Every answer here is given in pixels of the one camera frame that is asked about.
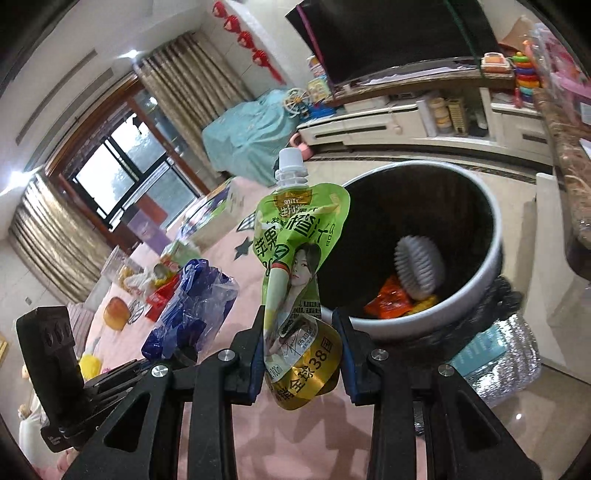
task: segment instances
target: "trash can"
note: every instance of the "trash can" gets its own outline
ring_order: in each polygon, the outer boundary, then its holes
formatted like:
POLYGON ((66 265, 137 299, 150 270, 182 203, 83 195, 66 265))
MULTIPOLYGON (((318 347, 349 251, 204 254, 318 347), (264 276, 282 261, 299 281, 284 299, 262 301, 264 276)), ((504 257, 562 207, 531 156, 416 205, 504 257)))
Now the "trash can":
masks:
POLYGON ((449 163, 392 163, 345 184, 349 216, 318 273, 323 318, 344 307, 353 327, 376 340, 415 338, 462 318, 500 273, 501 213, 475 174, 449 163), (363 307, 395 274, 394 249, 405 235, 435 242, 446 279, 439 303, 396 319, 372 319, 363 307))

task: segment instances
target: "television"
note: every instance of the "television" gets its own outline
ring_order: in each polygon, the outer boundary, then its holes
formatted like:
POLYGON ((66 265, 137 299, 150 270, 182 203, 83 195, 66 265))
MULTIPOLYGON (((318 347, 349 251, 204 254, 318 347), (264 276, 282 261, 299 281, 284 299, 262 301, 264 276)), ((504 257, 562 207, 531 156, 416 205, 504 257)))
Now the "television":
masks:
MULTIPOLYGON (((335 85, 392 67, 499 51, 478 0, 304 0, 300 6, 335 85)), ((297 8, 286 18, 317 53, 297 8)))

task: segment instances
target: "blue cloth cover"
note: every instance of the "blue cloth cover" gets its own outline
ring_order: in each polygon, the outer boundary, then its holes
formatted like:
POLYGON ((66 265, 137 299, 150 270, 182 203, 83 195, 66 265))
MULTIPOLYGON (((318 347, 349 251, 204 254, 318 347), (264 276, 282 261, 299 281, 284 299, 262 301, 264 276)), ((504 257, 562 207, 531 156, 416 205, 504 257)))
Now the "blue cloth cover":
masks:
POLYGON ((203 130, 203 144, 213 168, 275 184, 273 166, 279 150, 296 131, 299 117, 283 108, 284 90, 272 90, 253 102, 230 108, 203 130))

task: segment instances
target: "white cap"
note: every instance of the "white cap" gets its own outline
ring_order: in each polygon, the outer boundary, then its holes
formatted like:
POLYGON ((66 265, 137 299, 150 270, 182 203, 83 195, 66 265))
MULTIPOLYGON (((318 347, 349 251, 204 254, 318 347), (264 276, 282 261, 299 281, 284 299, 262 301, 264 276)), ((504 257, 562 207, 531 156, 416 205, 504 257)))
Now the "white cap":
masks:
POLYGON ((275 172, 277 186, 280 189, 308 185, 308 169, 304 166, 299 148, 279 150, 279 169, 275 172))
POLYGON ((304 158, 299 148, 282 148, 279 150, 279 170, 299 170, 304 168, 304 158))

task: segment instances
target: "pink toy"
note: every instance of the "pink toy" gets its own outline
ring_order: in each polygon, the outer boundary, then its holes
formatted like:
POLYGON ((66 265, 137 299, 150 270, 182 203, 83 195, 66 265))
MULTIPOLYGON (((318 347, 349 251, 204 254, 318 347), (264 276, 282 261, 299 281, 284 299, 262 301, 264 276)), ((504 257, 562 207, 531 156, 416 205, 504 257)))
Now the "pink toy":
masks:
POLYGON ((304 161, 311 159, 312 155, 314 155, 314 152, 312 152, 312 149, 308 146, 308 144, 302 142, 301 135, 299 133, 296 133, 290 138, 290 146, 300 149, 301 156, 304 161))

